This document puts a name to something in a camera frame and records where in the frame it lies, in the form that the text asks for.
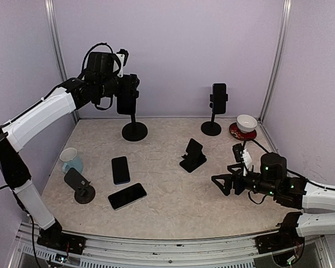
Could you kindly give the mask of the black folding phone stand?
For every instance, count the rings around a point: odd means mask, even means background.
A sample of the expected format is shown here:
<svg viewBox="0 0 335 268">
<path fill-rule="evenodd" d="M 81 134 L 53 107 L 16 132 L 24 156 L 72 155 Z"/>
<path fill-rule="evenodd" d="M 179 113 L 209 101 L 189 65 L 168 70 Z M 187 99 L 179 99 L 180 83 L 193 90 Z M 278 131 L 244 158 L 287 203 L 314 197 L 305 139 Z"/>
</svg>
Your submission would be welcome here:
<svg viewBox="0 0 335 268">
<path fill-rule="evenodd" d="M 202 149 L 203 145 L 191 138 L 185 150 L 186 154 L 182 156 L 183 160 L 179 165 L 188 173 L 192 173 L 207 161 Z"/>
</svg>

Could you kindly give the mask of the black round-base pole stand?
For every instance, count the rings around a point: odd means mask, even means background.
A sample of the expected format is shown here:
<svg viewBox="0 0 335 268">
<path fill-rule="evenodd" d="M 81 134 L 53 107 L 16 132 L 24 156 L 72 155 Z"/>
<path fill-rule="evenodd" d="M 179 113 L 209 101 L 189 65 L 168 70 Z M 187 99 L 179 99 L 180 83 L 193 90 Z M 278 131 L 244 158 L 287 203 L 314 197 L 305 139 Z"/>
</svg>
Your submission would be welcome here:
<svg viewBox="0 0 335 268">
<path fill-rule="evenodd" d="M 201 131 L 207 135 L 207 136 L 217 136 L 221 133 L 222 131 L 222 128 L 221 126 L 215 122 L 215 116 L 216 114 L 213 113 L 213 97 L 212 97 L 212 94 L 210 95 L 210 108 L 212 109 L 212 116 L 211 116 L 211 119 L 210 121 L 206 121 L 204 122 L 202 125 L 201 125 Z"/>
</svg>

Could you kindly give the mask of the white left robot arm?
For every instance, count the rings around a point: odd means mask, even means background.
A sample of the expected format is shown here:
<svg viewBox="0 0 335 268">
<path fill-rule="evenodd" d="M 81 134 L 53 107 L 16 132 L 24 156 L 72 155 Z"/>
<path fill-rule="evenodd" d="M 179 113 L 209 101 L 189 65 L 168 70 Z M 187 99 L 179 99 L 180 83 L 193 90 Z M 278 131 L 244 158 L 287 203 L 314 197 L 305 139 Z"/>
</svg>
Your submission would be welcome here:
<svg viewBox="0 0 335 268">
<path fill-rule="evenodd" d="M 87 64 L 78 77 L 57 85 L 33 106 L 0 125 L 0 170 L 19 206 L 39 225 L 39 245 L 62 248 L 67 244 L 67 236 L 43 203 L 19 152 L 52 123 L 86 104 L 92 103 L 102 110 L 102 98 L 116 98 L 117 113 L 134 119 L 140 81 L 136 74 L 124 74 L 127 59 L 125 49 L 117 53 L 87 53 Z"/>
</svg>

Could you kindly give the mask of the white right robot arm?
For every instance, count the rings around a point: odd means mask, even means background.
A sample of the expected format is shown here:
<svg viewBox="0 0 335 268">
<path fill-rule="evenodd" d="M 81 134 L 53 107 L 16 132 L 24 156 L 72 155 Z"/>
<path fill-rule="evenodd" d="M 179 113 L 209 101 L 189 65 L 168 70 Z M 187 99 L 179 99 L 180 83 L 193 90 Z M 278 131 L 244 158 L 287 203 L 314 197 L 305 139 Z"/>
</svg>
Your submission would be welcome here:
<svg viewBox="0 0 335 268">
<path fill-rule="evenodd" d="M 256 237 L 260 252 L 295 246 L 307 236 L 335 235 L 335 186 L 317 184 L 298 174 L 289 177 L 286 158 L 274 152 L 261 156 L 258 173 L 248 170 L 242 160 L 227 169 L 229 174 L 211 178 L 225 196 L 248 190 L 295 209 L 284 217 L 276 233 Z"/>
</svg>

